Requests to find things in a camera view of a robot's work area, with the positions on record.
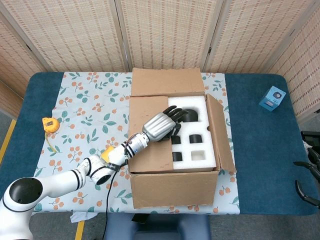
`floor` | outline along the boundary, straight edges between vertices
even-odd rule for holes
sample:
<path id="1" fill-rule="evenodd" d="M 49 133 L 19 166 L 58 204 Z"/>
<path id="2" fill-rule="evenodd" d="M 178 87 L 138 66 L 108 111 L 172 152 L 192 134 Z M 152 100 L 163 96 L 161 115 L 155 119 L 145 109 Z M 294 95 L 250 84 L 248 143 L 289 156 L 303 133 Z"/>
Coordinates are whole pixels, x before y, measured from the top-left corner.
<path id="1" fill-rule="evenodd" d="M 0 113 L 0 146 L 11 119 Z M 304 131 L 320 132 L 319 117 L 300 126 Z M 30 230 L 35 240 L 71 240 L 77 233 L 77 223 L 70 222 L 70 212 L 38 213 L 31 217 Z M 104 213 L 85 221 L 83 240 L 102 239 Z M 320 212 L 309 216 L 288 215 L 215 215 L 210 216 L 212 239 L 224 240 L 309 240 L 319 239 Z"/>

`cardboard box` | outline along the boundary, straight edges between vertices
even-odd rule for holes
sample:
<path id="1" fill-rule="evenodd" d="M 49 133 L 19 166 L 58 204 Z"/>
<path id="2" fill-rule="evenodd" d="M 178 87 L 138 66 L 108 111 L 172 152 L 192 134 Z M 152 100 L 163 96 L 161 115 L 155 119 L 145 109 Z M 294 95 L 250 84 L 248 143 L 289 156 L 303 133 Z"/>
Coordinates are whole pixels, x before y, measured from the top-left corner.
<path id="1" fill-rule="evenodd" d="M 205 88 L 199 68 L 133 69 L 129 110 L 129 135 L 168 107 L 168 97 L 206 97 L 216 165 L 206 172 L 173 172 L 171 141 L 150 142 L 129 160 L 133 207 L 213 204 L 220 169 L 236 172 L 228 141 L 223 107 Z"/>
<path id="2" fill-rule="evenodd" d="M 286 93 L 279 88 L 272 86 L 263 96 L 259 105 L 272 112 L 284 99 Z"/>

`white foam insert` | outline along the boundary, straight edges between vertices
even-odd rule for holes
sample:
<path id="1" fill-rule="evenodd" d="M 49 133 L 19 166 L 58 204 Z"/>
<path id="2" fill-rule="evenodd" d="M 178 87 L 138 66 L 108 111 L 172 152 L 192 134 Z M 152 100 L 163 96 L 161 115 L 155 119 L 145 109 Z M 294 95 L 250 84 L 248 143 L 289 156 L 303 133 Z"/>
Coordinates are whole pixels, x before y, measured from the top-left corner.
<path id="1" fill-rule="evenodd" d="M 192 109 L 198 113 L 198 121 L 180 122 L 181 129 L 177 134 L 181 144 L 172 144 L 172 152 L 180 152 L 182 161 L 173 162 L 173 170 L 192 170 L 201 168 L 215 168 L 217 166 L 211 133 L 205 96 L 181 96 L 169 97 L 169 106 Z M 201 135 L 202 143 L 190 143 L 189 136 Z"/>

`robotic hand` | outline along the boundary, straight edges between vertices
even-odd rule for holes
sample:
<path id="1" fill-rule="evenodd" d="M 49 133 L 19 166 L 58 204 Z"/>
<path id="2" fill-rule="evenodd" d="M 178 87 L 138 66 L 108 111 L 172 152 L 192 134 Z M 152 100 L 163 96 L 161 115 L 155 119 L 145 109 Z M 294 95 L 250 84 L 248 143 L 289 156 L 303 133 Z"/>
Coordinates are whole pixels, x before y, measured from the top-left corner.
<path id="1" fill-rule="evenodd" d="M 142 128 L 115 149 L 106 151 L 108 164 L 98 155 L 85 158 L 75 169 L 49 177 L 23 177 L 11 183 L 0 201 L 0 239 L 32 240 L 29 221 L 33 209 L 43 198 L 57 198 L 82 188 L 86 184 L 86 176 L 101 185 L 121 165 L 145 149 L 150 142 L 167 140 L 172 133 L 176 135 L 181 128 L 179 119 L 187 111 L 170 106 L 158 113 Z"/>

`floral tablecloth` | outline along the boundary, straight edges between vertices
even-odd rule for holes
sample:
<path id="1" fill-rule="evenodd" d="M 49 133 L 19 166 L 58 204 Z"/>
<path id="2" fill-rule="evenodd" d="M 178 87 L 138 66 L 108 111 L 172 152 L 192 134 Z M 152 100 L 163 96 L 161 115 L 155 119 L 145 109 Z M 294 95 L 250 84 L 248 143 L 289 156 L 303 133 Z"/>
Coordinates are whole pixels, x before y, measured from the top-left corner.
<path id="1" fill-rule="evenodd" d="M 202 73 L 207 94 L 222 105 L 225 124 L 233 153 L 225 75 Z M 52 116 L 60 128 L 49 135 L 53 152 L 44 141 L 35 170 L 35 177 L 46 177 L 74 169 L 83 158 L 100 154 L 109 146 L 116 147 L 128 137 L 130 72 L 65 72 Z M 110 180 L 95 185 L 87 178 L 86 185 L 57 198 L 44 198 L 35 212 L 105 212 Z M 109 196 L 109 212 L 239 214 L 236 174 L 221 170 L 213 205 L 189 205 L 134 209 L 128 166 L 116 175 Z"/>

